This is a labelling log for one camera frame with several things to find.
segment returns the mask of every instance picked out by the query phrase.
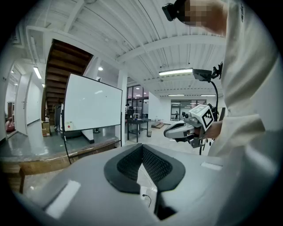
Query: light fixture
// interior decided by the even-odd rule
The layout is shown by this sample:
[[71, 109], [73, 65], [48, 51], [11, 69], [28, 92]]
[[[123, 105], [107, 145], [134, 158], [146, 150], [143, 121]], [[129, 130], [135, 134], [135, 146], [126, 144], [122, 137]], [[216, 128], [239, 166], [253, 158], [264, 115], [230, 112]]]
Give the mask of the light fixture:
[[38, 67], [34, 67], [34, 71], [35, 71], [36, 75], [38, 76], [38, 78], [41, 79]]
[[164, 76], [164, 75], [174, 75], [174, 74], [192, 73], [192, 72], [193, 72], [192, 68], [183, 68], [183, 69], [178, 69], [178, 70], [159, 72], [159, 75]]
[[168, 96], [171, 97], [171, 96], [184, 96], [185, 94], [169, 94]]

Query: hand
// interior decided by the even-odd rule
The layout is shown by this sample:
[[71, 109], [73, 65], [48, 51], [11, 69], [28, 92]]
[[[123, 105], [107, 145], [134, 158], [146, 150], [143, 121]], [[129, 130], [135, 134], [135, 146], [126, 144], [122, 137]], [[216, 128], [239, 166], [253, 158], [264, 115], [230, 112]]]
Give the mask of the hand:
[[[222, 128], [222, 121], [213, 122], [206, 131], [204, 138], [216, 139], [221, 132], [221, 128]], [[200, 132], [200, 128], [195, 128], [195, 134], [199, 135], [199, 132]]]

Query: black mesh cushion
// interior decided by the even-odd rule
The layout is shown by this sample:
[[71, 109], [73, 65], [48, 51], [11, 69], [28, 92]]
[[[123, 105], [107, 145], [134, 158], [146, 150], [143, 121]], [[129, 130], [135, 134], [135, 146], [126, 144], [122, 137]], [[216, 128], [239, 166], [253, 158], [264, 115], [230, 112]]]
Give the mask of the black mesh cushion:
[[185, 175], [185, 167], [178, 160], [148, 145], [137, 144], [105, 164], [105, 178], [121, 192], [139, 194], [140, 186], [136, 182], [142, 163], [158, 192], [174, 189]]

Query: cardboard box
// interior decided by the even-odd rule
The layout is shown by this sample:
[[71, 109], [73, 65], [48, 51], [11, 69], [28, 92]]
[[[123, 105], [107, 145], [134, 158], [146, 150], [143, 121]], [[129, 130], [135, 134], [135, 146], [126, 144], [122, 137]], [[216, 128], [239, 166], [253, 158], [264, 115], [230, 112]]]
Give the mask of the cardboard box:
[[50, 123], [41, 121], [42, 135], [50, 136]]

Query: metal table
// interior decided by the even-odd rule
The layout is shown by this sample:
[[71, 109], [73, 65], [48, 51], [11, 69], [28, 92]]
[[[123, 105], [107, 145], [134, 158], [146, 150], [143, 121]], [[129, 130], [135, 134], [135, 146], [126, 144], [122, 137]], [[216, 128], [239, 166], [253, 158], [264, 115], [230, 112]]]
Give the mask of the metal table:
[[[141, 128], [141, 124], [146, 123], [146, 128]], [[129, 130], [129, 124], [136, 124], [137, 128]], [[148, 119], [138, 119], [138, 120], [130, 120], [128, 119], [128, 139], [129, 139], [129, 133], [136, 134], [137, 135], [137, 143], [138, 143], [138, 134], [141, 134], [142, 131], [148, 131], [149, 129], [149, 120]]]

